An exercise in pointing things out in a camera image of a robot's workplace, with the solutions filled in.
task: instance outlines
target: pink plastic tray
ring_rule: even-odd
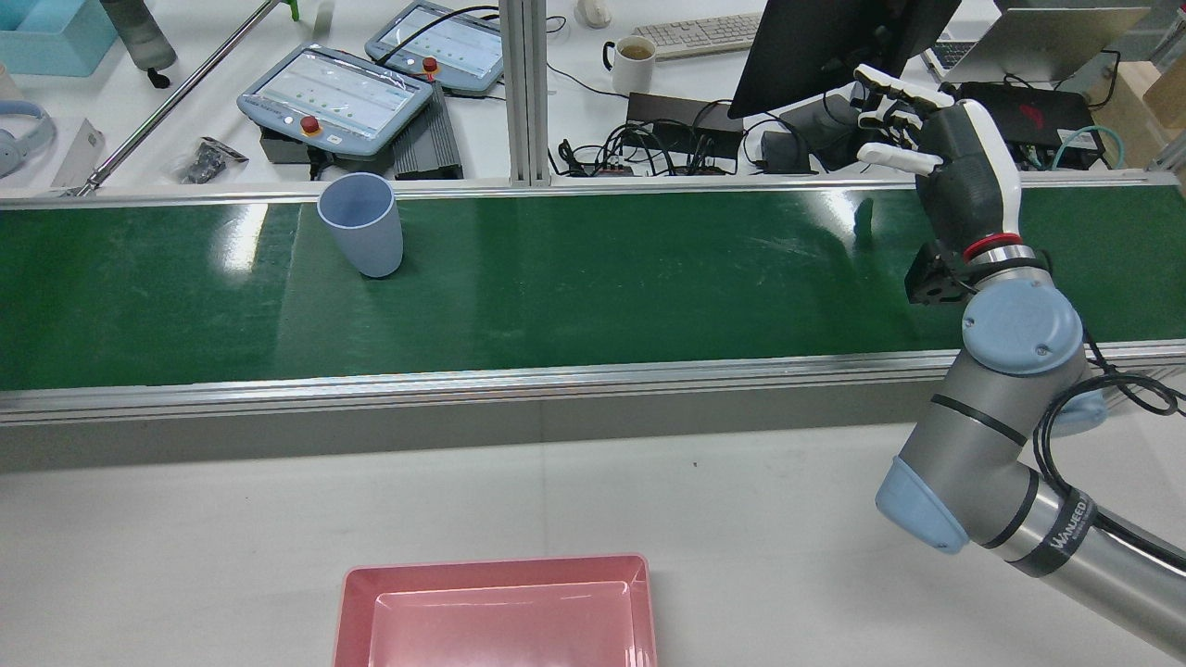
[[[656,667],[642,555],[358,567],[334,667]]]

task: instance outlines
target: screen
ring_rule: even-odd
[[[958,0],[766,0],[729,117],[776,109],[853,81],[869,64],[899,76],[935,43]]]
[[[412,33],[439,19],[423,7],[416,7],[380,42],[396,46]],[[490,74],[503,57],[503,40],[498,33],[489,32],[460,20],[447,20],[425,31],[406,51],[421,58],[432,56],[442,65],[468,72],[478,78]]]
[[[306,51],[259,95],[374,139],[413,97],[400,83]]]

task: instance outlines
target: light blue headphones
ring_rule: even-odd
[[[0,115],[33,116],[37,127],[20,139],[6,129],[0,129],[0,178],[17,171],[25,158],[53,139],[53,119],[45,109],[32,102],[0,101]]]

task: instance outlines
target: red emergency stop button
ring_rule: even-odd
[[[305,134],[317,134],[321,132],[321,123],[317,122],[317,119],[313,116],[305,116],[300,119],[300,129]]]

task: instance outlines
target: computer monitor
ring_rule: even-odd
[[[959,0],[767,0],[731,117],[785,107],[853,81],[892,76],[943,32]]]

